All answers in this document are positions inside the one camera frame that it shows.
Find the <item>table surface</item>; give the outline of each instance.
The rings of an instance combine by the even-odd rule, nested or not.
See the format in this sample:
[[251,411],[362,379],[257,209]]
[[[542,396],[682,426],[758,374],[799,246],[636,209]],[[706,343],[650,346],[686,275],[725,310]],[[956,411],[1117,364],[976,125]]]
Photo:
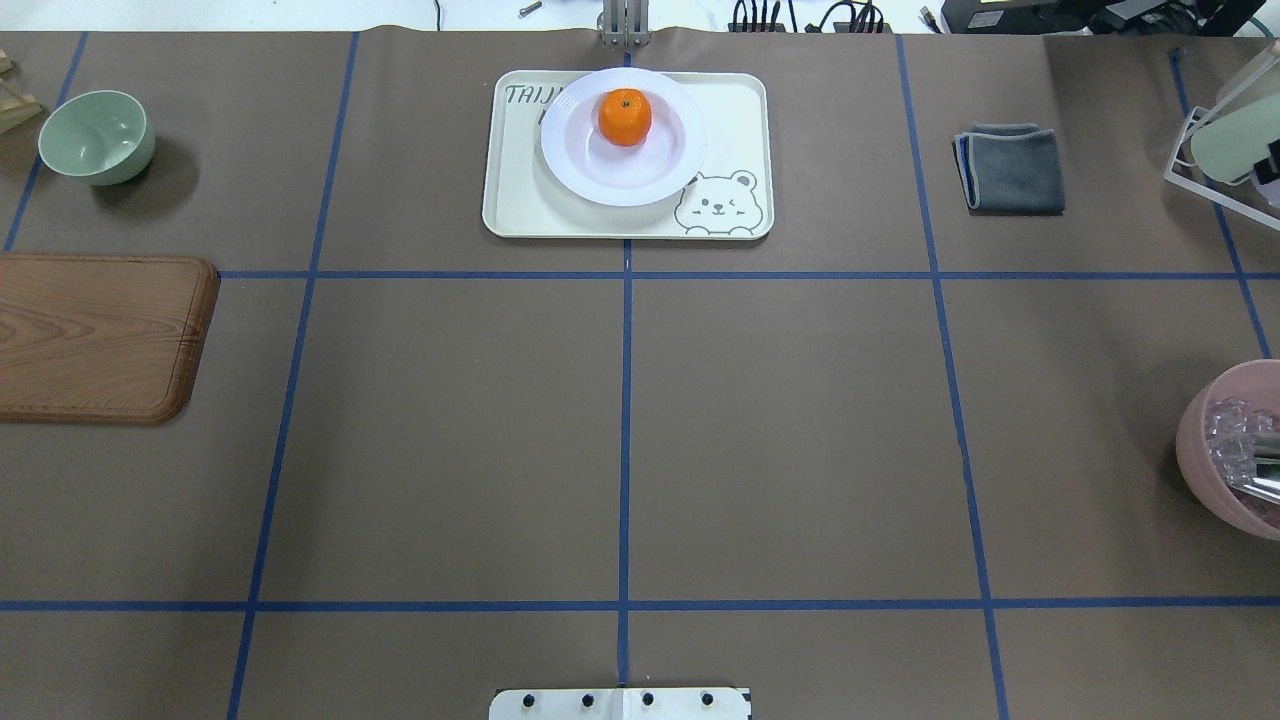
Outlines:
[[[635,64],[768,88],[777,223],[735,245],[484,229],[494,81],[620,64],[590,31],[4,44],[46,102],[127,90],[157,127],[105,188],[6,133],[4,250],[198,255],[221,290],[170,423],[0,428],[0,716],[1280,703],[1280,544],[1172,450],[1280,337],[1280,256],[1160,178],[1180,96],[1257,42],[663,31]],[[975,120],[1057,131],[1065,214],[966,211]]]

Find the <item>cutting board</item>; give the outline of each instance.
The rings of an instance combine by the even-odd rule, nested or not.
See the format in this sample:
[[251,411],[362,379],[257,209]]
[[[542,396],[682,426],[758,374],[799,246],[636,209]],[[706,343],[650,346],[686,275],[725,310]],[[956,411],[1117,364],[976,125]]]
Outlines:
[[173,418],[216,296],[198,258],[0,255],[0,420]]

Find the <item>white plate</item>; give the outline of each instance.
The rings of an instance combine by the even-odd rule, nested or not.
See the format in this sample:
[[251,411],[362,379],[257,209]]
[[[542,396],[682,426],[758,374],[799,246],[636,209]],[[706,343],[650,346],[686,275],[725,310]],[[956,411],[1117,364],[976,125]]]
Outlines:
[[[620,87],[644,92],[653,127],[644,142],[622,147],[595,127],[603,97]],[[547,108],[543,158],[564,187],[602,205],[634,208],[680,192],[707,158],[698,102],[676,81],[640,68],[609,68],[570,83]]]

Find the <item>orange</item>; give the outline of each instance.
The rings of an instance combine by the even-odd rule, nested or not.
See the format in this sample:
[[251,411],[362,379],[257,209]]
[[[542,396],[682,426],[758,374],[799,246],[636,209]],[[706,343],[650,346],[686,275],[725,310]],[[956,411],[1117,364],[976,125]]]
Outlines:
[[604,96],[598,127],[609,142],[623,147],[640,145],[652,126],[653,108],[644,92],[623,87]]

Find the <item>bear illustration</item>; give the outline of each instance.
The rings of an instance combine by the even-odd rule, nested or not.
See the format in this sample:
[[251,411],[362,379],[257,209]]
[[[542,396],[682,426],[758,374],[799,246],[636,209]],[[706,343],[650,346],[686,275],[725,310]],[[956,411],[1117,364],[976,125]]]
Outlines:
[[698,173],[681,191],[676,222],[685,234],[750,237],[764,222],[755,200],[755,176],[737,170],[728,177]]

